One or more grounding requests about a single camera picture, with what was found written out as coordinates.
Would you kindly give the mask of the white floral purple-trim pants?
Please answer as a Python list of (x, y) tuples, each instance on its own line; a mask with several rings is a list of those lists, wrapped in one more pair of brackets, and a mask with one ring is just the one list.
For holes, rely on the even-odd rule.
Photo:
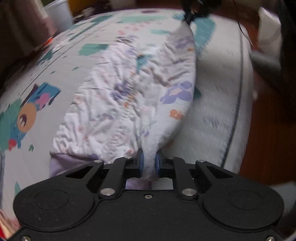
[(178, 131), (193, 100), (196, 45), (185, 22), (139, 67), (136, 36), (118, 37), (99, 54), (75, 93), (50, 149), (50, 177), (88, 161), (111, 164), (144, 153), (141, 178), (126, 188), (151, 189), (155, 157)]

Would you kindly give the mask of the cartoon animal play mat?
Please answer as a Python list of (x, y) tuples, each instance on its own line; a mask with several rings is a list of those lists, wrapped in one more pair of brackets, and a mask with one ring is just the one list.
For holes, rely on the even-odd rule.
[(239, 172), (252, 110), (247, 31), (211, 15), (116, 11), (53, 39), (1, 96), (1, 214), (27, 186), (144, 150)]

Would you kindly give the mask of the white plastic bin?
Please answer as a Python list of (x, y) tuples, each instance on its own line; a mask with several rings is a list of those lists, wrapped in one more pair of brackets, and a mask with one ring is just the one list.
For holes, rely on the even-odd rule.
[(52, 1), (45, 6), (45, 11), (53, 21), (59, 33), (73, 26), (73, 15), (67, 0)]

